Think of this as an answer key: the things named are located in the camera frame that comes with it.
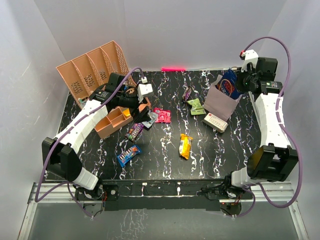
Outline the blue Burts chips bag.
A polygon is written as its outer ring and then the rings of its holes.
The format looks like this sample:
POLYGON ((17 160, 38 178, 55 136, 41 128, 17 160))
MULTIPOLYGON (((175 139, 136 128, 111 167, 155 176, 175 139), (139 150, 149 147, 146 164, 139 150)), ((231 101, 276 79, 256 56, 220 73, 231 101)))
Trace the blue Burts chips bag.
POLYGON ((238 91, 236 82, 237 76, 235 72, 231 68, 229 68, 224 72, 221 80, 216 85, 216 88, 231 99, 237 100, 242 95, 242 93, 238 91))

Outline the blue M&M's packet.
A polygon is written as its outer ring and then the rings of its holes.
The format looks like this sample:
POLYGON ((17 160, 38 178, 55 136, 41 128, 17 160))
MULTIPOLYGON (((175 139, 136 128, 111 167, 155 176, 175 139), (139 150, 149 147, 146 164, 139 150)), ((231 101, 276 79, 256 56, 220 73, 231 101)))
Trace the blue M&M's packet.
POLYGON ((116 158, 120 166, 123 168, 133 157, 140 154, 141 152, 141 149, 137 145, 133 145, 126 151, 117 155, 116 158))

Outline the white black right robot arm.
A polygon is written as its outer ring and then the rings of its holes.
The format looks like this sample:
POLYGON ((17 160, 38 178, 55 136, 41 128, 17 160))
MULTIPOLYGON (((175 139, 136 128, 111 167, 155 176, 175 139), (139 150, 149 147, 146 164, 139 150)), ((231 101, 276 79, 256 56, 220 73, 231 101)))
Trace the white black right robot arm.
POLYGON ((298 153, 292 148, 282 129, 283 97, 281 82, 275 81, 278 61, 270 57, 241 56, 242 67, 236 71, 236 88, 248 92, 258 121, 260 147, 247 160, 246 167, 224 178, 223 194, 233 199, 245 187, 264 182, 284 182, 298 163, 298 153))

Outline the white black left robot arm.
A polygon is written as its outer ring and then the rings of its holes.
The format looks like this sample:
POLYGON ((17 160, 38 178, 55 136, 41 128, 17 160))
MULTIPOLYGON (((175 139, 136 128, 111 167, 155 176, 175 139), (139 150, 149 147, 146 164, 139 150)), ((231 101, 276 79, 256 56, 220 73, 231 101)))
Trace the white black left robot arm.
POLYGON ((111 73, 107 83, 98 86, 73 121, 54 138, 43 140, 42 157, 44 170, 53 173, 85 190, 93 200, 103 195, 99 178, 85 169, 78 152, 96 125, 117 107, 129 109, 135 123, 150 120, 147 98, 153 95, 153 88, 145 76, 136 85, 130 85, 128 78, 111 73))

